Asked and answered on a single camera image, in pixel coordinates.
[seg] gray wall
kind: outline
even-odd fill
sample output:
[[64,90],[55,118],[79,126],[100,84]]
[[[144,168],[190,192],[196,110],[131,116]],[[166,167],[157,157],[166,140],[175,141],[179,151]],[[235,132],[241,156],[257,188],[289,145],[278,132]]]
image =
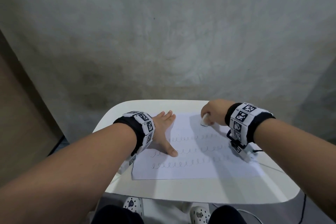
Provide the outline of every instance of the gray wall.
[[248,101],[336,133],[336,0],[0,0],[0,28],[74,141],[132,99]]

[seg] wristband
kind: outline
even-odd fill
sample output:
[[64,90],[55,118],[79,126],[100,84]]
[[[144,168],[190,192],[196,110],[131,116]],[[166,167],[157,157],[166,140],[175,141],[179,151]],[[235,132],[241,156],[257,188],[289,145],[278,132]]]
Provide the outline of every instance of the wristband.
[[230,127],[227,137],[244,149],[248,143],[254,142],[256,128],[270,118],[275,117],[267,110],[248,103],[235,103],[225,116],[225,123]]
[[118,173],[122,174],[135,161],[136,154],[145,150],[153,141],[155,126],[153,119],[149,114],[139,111],[124,113],[122,117],[113,122],[113,124],[115,123],[128,125],[133,129],[136,135],[136,146],[134,150],[119,168]]

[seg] eraser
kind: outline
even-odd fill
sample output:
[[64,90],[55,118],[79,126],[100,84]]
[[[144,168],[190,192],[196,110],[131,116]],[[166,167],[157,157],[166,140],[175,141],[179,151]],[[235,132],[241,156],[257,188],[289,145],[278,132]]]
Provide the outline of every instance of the eraser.
[[202,118],[201,125],[204,126],[204,127],[207,127],[207,126],[208,126],[207,124],[204,123],[204,120],[205,120],[206,117],[208,117],[208,115],[209,115],[209,114],[206,113],[206,114],[203,116],[203,118]]

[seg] white table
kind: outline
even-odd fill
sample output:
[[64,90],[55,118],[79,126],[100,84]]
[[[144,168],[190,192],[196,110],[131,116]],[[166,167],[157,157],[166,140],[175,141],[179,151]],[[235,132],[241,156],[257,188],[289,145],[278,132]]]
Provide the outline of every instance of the white table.
[[[111,108],[100,120],[94,132],[111,125],[123,113],[140,110],[159,113],[201,112],[208,101],[196,100],[133,100]],[[129,167],[116,175],[107,193],[161,200],[206,202],[218,204],[272,204],[285,202],[299,193],[299,187],[266,153],[258,154],[264,176],[230,179],[178,179],[132,181]]]

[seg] paper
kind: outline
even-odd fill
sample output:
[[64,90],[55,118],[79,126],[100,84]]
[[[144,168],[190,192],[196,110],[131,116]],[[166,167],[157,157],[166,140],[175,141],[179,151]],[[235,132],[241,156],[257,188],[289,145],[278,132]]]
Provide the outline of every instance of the paper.
[[177,150],[171,157],[155,143],[139,154],[132,170],[133,180],[254,177],[264,174],[251,153],[246,163],[230,146],[228,126],[200,125],[199,113],[177,114],[166,137]]

